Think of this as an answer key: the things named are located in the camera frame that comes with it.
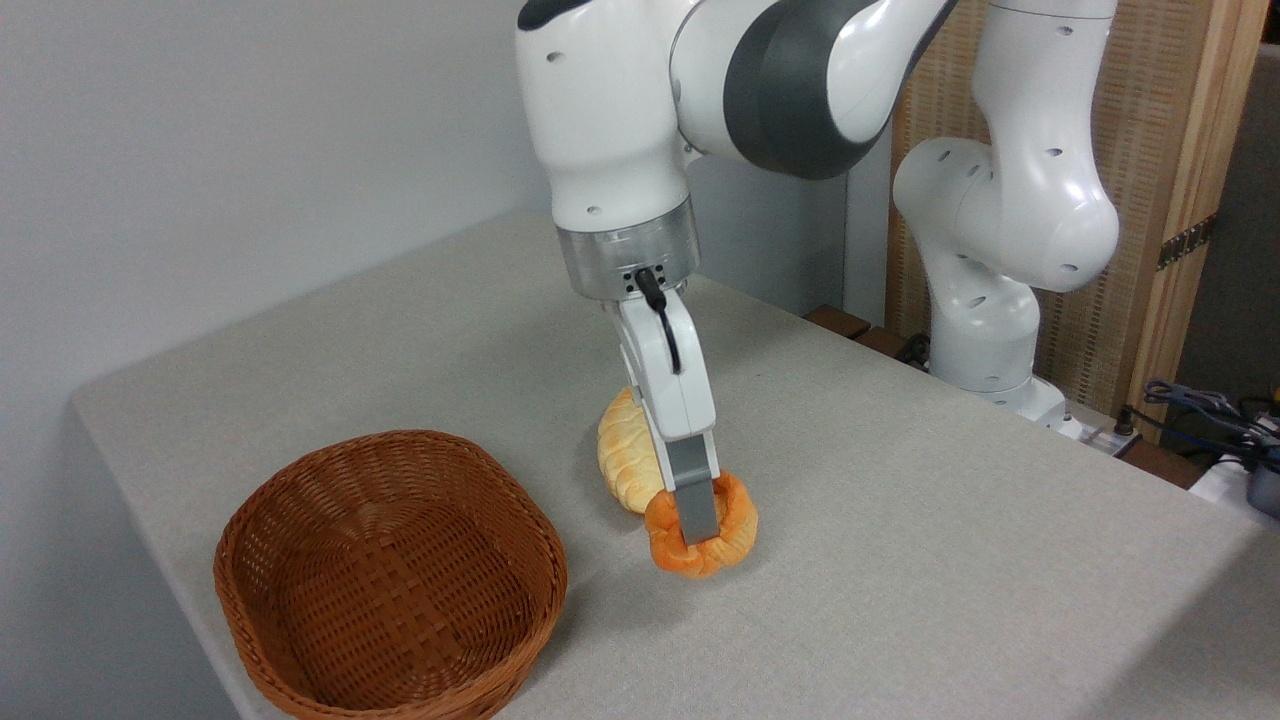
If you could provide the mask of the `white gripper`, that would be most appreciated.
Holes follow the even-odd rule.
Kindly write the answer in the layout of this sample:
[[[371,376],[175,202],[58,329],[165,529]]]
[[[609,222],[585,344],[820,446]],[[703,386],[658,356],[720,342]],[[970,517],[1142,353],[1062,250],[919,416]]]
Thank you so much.
[[[714,479],[721,475],[713,433],[716,405],[694,320],[675,290],[666,311],[641,296],[605,301],[637,398],[663,441],[664,483],[686,546],[719,534]]]

